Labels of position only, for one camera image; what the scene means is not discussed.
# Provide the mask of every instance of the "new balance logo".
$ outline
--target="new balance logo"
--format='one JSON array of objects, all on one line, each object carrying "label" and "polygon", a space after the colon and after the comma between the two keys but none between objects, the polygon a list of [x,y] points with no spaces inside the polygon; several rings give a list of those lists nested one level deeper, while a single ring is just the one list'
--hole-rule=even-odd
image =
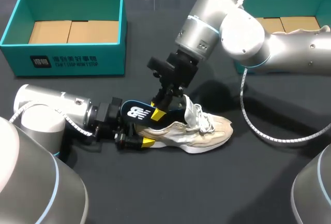
[{"label": "new balance logo", "polygon": [[128,116],[131,116],[133,118],[138,117],[138,119],[142,120],[150,113],[149,110],[143,110],[142,108],[138,107],[132,107],[130,111],[128,112]]}]

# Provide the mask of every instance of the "cable wrap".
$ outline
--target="cable wrap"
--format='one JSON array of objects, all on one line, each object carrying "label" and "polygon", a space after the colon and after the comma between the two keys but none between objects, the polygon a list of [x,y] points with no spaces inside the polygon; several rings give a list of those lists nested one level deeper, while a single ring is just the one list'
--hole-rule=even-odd
[{"label": "cable wrap", "polygon": [[57,113],[59,113],[71,126],[73,126],[74,129],[76,129],[81,134],[83,134],[83,135],[85,135],[87,137],[90,137],[90,136],[93,135],[93,133],[88,132],[88,131],[85,131],[82,128],[80,128],[60,108],[57,108],[57,107],[54,107],[54,106],[50,106],[49,104],[44,104],[44,103],[38,102],[38,101],[30,101],[30,102],[26,103],[25,105],[23,105],[22,107],[20,107],[19,110],[10,118],[9,122],[13,123],[26,109],[28,109],[28,108],[30,108],[30,107],[32,107],[34,105],[45,105],[45,106],[48,106],[48,107],[52,108],[54,111],[56,111]]},{"label": "cable wrap", "polygon": [[312,140],[318,136],[321,136],[322,134],[326,133],[330,128],[331,128],[331,123],[328,124],[325,128],[323,128],[321,131],[316,132],[312,135],[303,137],[303,138],[299,138],[299,139],[277,139],[277,138],[273,138],[270,137],[264,133],[262,133],[261,131],[259,131],[253,124],[252,122],[249,120],[246,110],[245,110],[245,106],[244,106],[244,85],[245,85],[245,80],[246,80],[246,75],[247,75],[247,68],[245,68],[245,71],[243,73],[243,78],[242,78],[242,83],[240,86],[240,106],[242,108],[242,112],[245,118],[245,121],[247,122],[248,126],[259,136],[261,137],[264,141],[270,143],[270,144],[280,144],[280,145],[295,145],[295,144],[305,144],[307,143],[309,140]]}]

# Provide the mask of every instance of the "white sole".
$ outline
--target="white sole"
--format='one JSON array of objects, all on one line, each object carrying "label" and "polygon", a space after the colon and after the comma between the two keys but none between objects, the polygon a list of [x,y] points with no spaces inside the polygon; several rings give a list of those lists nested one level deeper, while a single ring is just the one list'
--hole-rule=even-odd
[{"label": "white sole", "polygon": [[224,143],[226,143],[229,140],[229,138],[216,145],[207,146],[207,147],[192,147],[192,146],[183,145],[183,144],[180,145],[180,144],[176,144],[175,142],[169,141],[169,140],[155,141],[154,145],[152,145],[150,148],[162,148],[162,147],[166,147],[166,146],[176,146],[176,147],[183,149],[187,153],[191,153],[191,154],[205,153],[205,152],[208,152],[210,150],[213,150],[213,149],[223,145]]}]

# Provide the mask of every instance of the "shoe insole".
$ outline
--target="shoe insole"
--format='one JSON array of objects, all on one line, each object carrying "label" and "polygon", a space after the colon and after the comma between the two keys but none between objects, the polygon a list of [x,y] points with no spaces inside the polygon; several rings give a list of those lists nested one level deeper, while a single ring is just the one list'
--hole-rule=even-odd
[{"label": "shoe insole", "polygon": [[173,122],[186,123],[184,119],[185,109],[170,110],[159,121],[151,119],[155,110],[155,107],[143,102],[129,100],[122,105],[121,116],[125,122],[156,130],[168,127]]}]

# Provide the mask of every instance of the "shoelace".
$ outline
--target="shoelace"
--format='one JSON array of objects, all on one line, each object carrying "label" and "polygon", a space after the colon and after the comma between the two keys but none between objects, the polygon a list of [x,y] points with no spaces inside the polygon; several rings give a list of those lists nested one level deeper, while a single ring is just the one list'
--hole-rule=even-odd
[{"label": "shoelace", "polygon": [[199,119],[199,130],[201,133],[214,132],[215,128],[213,126],[213,116],[211,114],[202,111],[200,104],[194,104],[197,109],[198,119]]}]

